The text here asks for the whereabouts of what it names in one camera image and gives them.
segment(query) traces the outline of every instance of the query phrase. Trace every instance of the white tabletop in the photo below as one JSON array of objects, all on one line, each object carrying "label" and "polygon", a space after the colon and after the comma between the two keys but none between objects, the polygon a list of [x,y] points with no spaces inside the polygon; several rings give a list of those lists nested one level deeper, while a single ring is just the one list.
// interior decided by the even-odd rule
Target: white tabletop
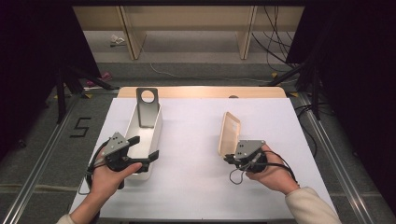
[{"label": "white tabletop", "polygon": [[[265,140],[289,163],[301,187],[309,186],[333,209],[291,102],[277,99],[161,99],[160,158],[147,181],[126,180],[101,217],[133,221],[265,221],[292,215],[284,195],[247,177],[233,184],[234,166],[218,154],[222,118],[241,120],[240,140]],[[114,132],[125,134],[136,99],[116,98],[94,151]],[[233,175],[237,181],[240,172]],[[81,191],[87,191],[85,184]],[[77,194],[71,210],[84,199]]]}]

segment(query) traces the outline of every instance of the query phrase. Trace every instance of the black stand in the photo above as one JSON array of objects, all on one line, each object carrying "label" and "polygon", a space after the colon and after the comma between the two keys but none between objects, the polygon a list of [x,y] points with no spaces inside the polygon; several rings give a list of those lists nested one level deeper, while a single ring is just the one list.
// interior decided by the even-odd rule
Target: black stand
[{"label": "black stand", "polygon": [[53,80],[58,94],[58,123],[66,114],[64,84],[73,94],[84,91],[79,78],[86,78],[105,90],[118,89],[98,79],[99,69],[72,7],[16,2],[16,9],[26,17],[27,26],[35,28],[33,44],[42,46],[35,60],[40,62],[39,54],[43,54],[47,59],[43,66],[48,66],[49,73],[56,75]]},{"label": "black stand", "polygon": [[309,84],[312,84],[312,111],[317,119],[320,119],[318,113],[318,88],[319,88],[319,70],[318,66],[322,63],[324,58],[325,50],[331,33],[334,32],[334,25],[337,24],[337,20],[340,18],[341,13],[345,13],[344,4],[338,6],[335,11],[332,13],[330,18],[327,20],[325,26],[318,36],[318,40],[316,41],[311,53],[308,55],[308,58],[305,62],[300,65],[294,67],[289,72],[284,75],[278,77],[274,81],[270,82],[267,86],[274,87],[277,84],[283,82],[284,80],[296,75],[300,74],[297,79],[296,89],[297,91],[306,91]]},{"label": "black stand", "polygon": [[97,77],[90,76],[88,73],[83,70],[76,68],[74,66],[68,66],[64,69],[60,69],[57,74],[56,80],[56,91],[58,94],[58,121],[60,123],[66,114],[66,100],[64,95],[64,84],[69,88],[72,94],[82,94],[84,92],[84,88],[78,80],[78,76],[82,78],[86,78],[89,81],[95,83],[96,85],[102,87],[105,90],[113,91],[118,90],[120,87],[113,87],[108,83],[100,80]]}]

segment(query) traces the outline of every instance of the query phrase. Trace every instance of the white sleeve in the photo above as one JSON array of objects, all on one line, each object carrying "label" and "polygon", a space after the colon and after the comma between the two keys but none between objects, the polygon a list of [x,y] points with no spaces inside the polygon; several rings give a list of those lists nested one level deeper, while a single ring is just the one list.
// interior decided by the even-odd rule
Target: white sleeve
[{"label": "white sleeve", "polygon": [[56,224],[75,224],[70,215],[62,216]]},{"label": "white sleeve", "polygon": [[297,223],[341,223],[332,208],[311,188],[301,188],[286,195],[286,204]]}]

